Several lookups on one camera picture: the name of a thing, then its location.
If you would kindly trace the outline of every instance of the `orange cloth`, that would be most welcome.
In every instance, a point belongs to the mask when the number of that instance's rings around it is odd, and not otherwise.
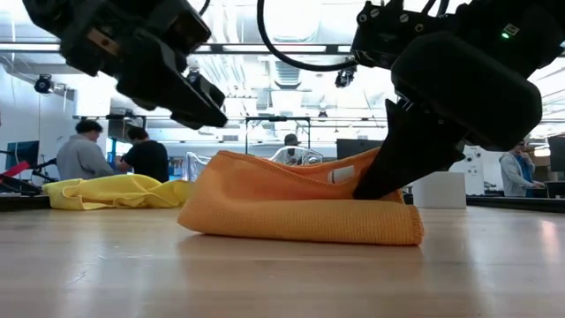
[[[199,175],[178,223],[206,234],[413,246],[424,230],[402,193],[352,193],[378,149],[332,163],[287,166],[221,151]]]

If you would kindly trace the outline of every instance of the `white label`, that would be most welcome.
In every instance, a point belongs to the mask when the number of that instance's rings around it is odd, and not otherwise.
[[[349,166],[332,170],[328,173],[328,183],[338,184],[355,176],[355,167]]]

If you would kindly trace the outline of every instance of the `yellow cloth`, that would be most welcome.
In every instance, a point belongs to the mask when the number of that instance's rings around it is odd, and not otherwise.
[[[194,183],[178,222],[233,237],[419,245],[424,230],[418,210],[404,204],[400,191],[379,201],[352,198],[377,152],[287,166],[221,151]]]
[[[161,182],[141,175],[121,175],[92,180],[74,179],[43,186],[52,208],[176,208],[188,199],[192,184]]]

